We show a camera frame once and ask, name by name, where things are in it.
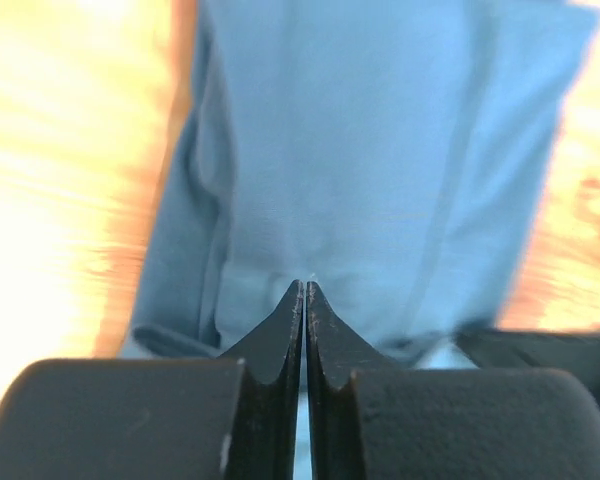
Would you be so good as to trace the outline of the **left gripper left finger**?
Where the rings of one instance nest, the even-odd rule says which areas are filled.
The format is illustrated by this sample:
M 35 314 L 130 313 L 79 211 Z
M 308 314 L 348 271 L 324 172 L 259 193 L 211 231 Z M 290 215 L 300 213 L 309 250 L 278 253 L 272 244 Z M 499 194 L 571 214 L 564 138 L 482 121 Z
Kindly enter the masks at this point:
M 303 287 L 215 359 L 48 359 L 0 402 L 0 480 L 289 479 Z

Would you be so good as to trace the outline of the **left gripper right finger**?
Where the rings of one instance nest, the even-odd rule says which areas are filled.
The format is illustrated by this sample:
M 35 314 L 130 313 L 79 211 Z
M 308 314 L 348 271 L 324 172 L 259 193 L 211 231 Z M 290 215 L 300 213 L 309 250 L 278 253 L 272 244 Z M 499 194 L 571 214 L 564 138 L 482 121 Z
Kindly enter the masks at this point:
M 414 370 L 306 302 L 317 479 L 600 479 L 600 408 L 553 368 Z

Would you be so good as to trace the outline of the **grey-blue t-shirt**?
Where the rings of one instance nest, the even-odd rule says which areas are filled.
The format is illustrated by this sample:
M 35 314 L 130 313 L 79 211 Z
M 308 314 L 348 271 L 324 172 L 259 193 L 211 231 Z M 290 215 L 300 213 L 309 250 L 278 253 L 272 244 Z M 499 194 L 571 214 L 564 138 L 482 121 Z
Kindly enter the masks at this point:
M 470 370 L 534 221 L 597 10 L 568 1 L 201 1 L 122 360 L 215 359 L 294 282 L 414 370 Z

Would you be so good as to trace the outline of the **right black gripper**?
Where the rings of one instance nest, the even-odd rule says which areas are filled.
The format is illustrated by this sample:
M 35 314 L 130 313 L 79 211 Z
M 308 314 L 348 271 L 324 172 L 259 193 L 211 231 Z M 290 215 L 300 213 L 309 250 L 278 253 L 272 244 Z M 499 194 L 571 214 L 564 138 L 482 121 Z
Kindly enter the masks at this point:
M 600 332 L 524 332 L 470 329 L 455 343 L 481 368 L 553 368 L 576 377 L 600 408 Z

